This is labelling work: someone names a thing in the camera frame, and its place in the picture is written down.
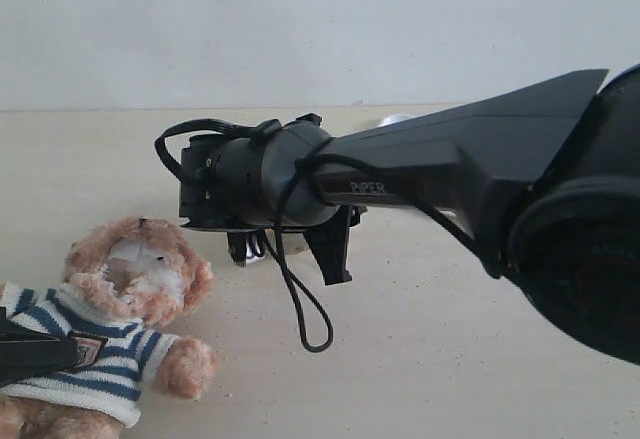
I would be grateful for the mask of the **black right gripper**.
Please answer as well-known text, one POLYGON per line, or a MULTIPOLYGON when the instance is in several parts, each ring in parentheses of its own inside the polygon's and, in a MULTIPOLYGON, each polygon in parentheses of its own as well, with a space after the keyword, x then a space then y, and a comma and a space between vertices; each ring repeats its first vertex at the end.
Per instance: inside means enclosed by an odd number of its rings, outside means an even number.
POLYGON ((179 215, 189 229, 245 232, 267 229, 304 235, 327 285, 351 281, 349 229, 361 210, 321 198, 302 163, 331 136, 315 114, 282 124, 277 119, 241 126, 214 119, 178 125, 191 133, 181 152, 179 215))

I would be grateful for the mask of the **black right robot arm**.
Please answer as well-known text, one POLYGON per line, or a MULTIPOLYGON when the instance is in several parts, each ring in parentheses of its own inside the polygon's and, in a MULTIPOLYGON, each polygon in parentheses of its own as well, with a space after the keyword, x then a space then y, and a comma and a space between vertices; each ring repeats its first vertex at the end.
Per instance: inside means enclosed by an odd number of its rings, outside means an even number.
POLYGON ((318 116, 194 123, 181 154, 190 229, 303 232, 344 264, 348 218, 412 207, 572 339, 639 360, 639 71, 570 72, 334 137, 318 116))

